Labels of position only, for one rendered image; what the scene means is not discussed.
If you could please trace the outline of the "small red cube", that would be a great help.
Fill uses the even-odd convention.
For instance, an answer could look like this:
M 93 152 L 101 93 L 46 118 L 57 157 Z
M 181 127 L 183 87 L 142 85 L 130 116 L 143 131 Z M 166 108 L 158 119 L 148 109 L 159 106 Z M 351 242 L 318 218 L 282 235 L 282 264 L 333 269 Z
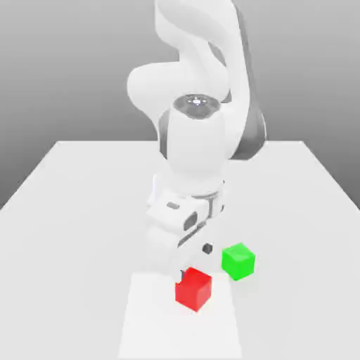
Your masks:
M 189 267 L 175 285 L 175 300 L 193 311 L 199 311 L 212 294 L 212 277 Z

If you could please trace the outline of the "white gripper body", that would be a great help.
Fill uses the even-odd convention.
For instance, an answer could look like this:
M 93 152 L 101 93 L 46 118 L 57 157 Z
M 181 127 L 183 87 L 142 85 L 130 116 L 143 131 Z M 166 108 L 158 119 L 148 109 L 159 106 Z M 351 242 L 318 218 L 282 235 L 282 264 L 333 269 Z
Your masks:
M 143 269 L 169 276 L 171 263 L 183 264 L 184 270 L 195 264 L 202 252 L 197 252 L 201 241 L 216 243 L 217 224 L 208 221 L 206 225 L 181 235 L 151 222 L 147 222 L 143 240 Z

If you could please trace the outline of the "small green cube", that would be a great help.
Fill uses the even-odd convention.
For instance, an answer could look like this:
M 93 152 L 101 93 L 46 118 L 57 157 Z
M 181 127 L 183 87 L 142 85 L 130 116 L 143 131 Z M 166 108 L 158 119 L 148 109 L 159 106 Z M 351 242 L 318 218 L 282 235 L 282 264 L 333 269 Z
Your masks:
M 233 281 L 239 281 L 255 270 L 255 254 L 243 243 L 225 247 L 221 252 L 221 268 Z

